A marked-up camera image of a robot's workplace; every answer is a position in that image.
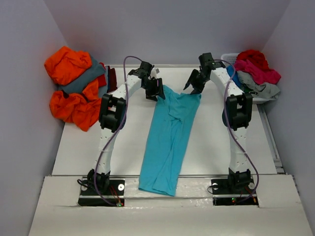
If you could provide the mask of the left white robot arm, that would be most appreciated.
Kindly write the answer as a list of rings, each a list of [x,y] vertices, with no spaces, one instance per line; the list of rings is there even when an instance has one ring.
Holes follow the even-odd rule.
[[[126,123],[130,97],[137,90],[144,89],[146,99],[165,99],[162,78],[157,74],[158,69],[154,65],[142,61],[139,68],[132,69],[129,73],[124,72],[124,83],[121,86],[101,98],[98,118],[101,129],[99,156],[87,175],[87,186],[99,195],[106,193],[109,188],[111,156],[116,137]]]

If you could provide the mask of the orange t shirt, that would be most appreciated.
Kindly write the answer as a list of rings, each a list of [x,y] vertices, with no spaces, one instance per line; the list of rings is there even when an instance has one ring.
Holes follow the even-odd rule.
[[[98,120],[99,90],[108,85],[105,65],[88,52],[63,46],[44,68],[57,86],[49,102],[52,116],[87,132]]]

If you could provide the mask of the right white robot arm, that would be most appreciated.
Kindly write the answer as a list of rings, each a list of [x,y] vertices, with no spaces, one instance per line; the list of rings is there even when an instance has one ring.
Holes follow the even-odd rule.
[[[199,56],[200,66],[191,72],[185,88],[192,87],[192,94],[201,94],[208,81],[212,81],[223,94],[222,121],[230,138],[230,164],[226,178],[213,179],[210,192],[214,195],[237,195],[246,192],[254,183],[246,152],[246,136],[252,119],[252,100],[249,93],[243,92],[232,80],[225,64],[215,60],[211,53]]]

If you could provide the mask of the teal t shirt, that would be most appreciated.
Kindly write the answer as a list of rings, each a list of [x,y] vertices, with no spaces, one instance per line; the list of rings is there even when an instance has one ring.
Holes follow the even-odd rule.
[[[163,89],[165,98],[156,102],[138,188],[174,196],[201,95]]]

